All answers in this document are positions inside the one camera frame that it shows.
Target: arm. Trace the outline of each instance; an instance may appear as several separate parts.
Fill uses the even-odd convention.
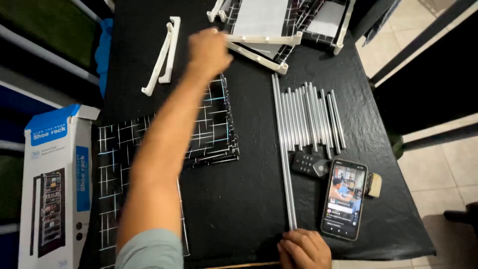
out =
[[[156,114],[131,167],[117,252],[146,230],[163,228],[181,238],[176,177],[181,172],[204,90],[232,61],[224,35],[212,29],[192,35],[189,50],[186,72]]]

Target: chair leg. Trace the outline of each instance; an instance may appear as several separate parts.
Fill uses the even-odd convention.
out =
[[[443,212],[443,216],[445,216],[447,220],[452,222],[461,222],[465,224],[471,224],[469,215],[467,214],[467,212],[464,212],[464,211],[447,210]]]

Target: gray sleeve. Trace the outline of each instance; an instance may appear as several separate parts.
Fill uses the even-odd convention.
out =
[[[181,240],[166,229],[144,231],[131,238],[116,257],[115,269],[182,269]]]

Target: phone case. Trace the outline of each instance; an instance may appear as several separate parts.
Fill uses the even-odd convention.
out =
[[[328,178],[328,184],[327,184],[327,190],[330,189],[330,183],[332,182],[332,171],[333,171],[333,167],[334,167],[334,164],[335,164],[335,161],[345,161],[345,162],[350,162],[350,163],[355,163],[355,164],[358,164],[358,165],[362,165],[362,166],[365,166],[366,170],[365,170],[365,181],[363,183],[364,185],[364,190],[365,190],[365,186],[367,185],[367,174],[369,172],[369,167],[364,165],[364,164],[361,164],[361,163],[358,163],[358,162],[354,162],[354,161],[349,161],[349,160],[345,160],[345,159],[339,159],[339,158],[334,158],[332,160],[332,163],[331,163],[331,166],[330,166],[330,171],[329,171],[329,178]],[[324,210],[322,211],[322,219],[320,220],[320,231],[322,231],[322,233],[324,234],[327,234],[327,235],[331,235],[331,236],[335,236],[335,237],[339,237],[339,238],[342,238],[342,239],[345,239],[347,241],[356,241],[358,236],[359,236],[359,232],[360,232],[360,222],[362,222],[362,208],[363,208],[363,202],[360,203],[360,215],[359,215],[359,219],[358,219],[358,225],[357,225],[357,235],[355,236],[355,239],[350,239],[350,238],[346,238],[346,237],[342,237],[342,236],[339,236],[339,235],[335,235],[335,234],[332,234],[332,233],[329,233],[329,232],[326,232],[322,229],[322,226],[323,226],[323,222],[324,222],[324,218],[325,218],[325,213],[326,213],[326,206],[324,204]]]

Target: forearm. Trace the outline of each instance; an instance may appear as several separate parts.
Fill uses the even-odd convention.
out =
[[[130,171],[117,250],[145,230],[165,228],[181,237],[176,177],[194,131],[209,78],[189,69],[157,112]]]

